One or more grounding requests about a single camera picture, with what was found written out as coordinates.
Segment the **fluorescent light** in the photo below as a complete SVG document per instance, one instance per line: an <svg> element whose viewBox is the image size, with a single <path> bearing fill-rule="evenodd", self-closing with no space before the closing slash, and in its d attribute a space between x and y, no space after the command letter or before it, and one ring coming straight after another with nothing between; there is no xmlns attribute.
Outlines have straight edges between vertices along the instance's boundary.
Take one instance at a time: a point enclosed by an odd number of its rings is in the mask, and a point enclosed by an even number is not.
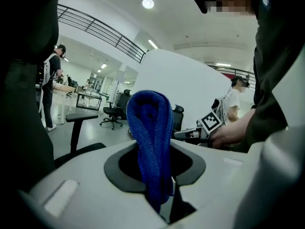
<svg viewBox="0 0 305 229"><path fill-rule="evenodd" d="M154 2L153 2L153 0L143 0L142 5L146 9L150 10L151 8L153 8Z"/></svg>
<svg viewBox="0 0 305 229"><path fill-rule="evenodd" d="M227 66L227 67L231 66L231 64L227 64L227 63L217 63L216 65L217 66Z"/></svg>
<svg viewBox="0 0 305 229"><path fill-rule="evenodd" d="M156 46L156 44L154 44L154 43L152 42L152 40L148 40L148 42L149 42L155 49L158 49L158 47Z"/></svg>

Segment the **towel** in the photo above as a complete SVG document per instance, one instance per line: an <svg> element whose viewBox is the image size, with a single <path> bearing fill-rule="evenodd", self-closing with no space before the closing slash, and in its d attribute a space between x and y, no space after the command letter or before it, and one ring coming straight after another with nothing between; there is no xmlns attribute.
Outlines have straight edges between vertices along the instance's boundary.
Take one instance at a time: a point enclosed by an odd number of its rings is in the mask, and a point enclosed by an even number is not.
<svg viewBox="0 0 305 229"><path fill-rule="evenodd" d="M147 200L159 213L161 204L173 195L170 139L173 110L168 99L157 92L135 93L127 105L127 121L139 145L138 163Z"/></svg>

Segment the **sneaker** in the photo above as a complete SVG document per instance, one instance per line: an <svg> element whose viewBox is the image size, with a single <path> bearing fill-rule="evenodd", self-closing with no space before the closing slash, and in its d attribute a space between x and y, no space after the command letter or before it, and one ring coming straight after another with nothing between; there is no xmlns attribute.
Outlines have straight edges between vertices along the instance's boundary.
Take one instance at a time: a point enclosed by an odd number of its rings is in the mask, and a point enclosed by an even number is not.
<svg viewBox="0 0 305 229"><path fill-rule="evenodd" d="M50 132L50 131L52 131L52 130L54 130L56 128L56 125L55 124L53 124L53 127L48 127L47 129L48 129L48 131Z"/></svg>

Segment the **black hair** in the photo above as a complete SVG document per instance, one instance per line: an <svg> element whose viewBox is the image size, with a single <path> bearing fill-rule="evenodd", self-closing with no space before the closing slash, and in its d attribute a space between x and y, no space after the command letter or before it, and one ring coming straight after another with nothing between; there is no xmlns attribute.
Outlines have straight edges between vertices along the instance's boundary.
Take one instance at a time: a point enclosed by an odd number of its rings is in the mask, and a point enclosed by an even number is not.
<svg viewBox="0 0 305 229"><path fill-rule="evenodd" d="M231 82L232 82L231 86L232 87L236 86L238 80L244 81L244 79L240 75L237 75L237 76L235 76L234 78L231 79Z"/></svg>
<svg viewBox="0 0 305 229"><path fill-rule="evenodd" d="M63 55L66 53L66 47L64 45L59 45L57 46L57 49L61 49L62 54L61 54L61 58L63 57Z"/></svg>

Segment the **railing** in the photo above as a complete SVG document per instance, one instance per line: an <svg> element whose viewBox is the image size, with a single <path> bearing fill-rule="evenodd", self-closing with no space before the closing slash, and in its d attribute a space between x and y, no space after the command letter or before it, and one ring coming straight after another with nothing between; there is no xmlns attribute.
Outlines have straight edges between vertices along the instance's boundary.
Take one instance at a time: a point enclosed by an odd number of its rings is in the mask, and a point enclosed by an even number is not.
<svg viewBox="0 0 305 229"><path fill-rule="evenodd" d="M255 89L256 81L255 81L254 73L231 68L231 67L215 66L215 65L209 65L209 66L212 67L213 69L219 71L222 74L228 74L228 75L234 75L234 76L240 75L243 78L246 78L249 75L250 76L250 78L249 78L250 88Z"/></svg>
<svg viewBox="0 0 305 229"><path fill-rule="evenodd" d="M145 52L111 26L76 9L58 4L58 21L85 31L141 63Z"/></svg>

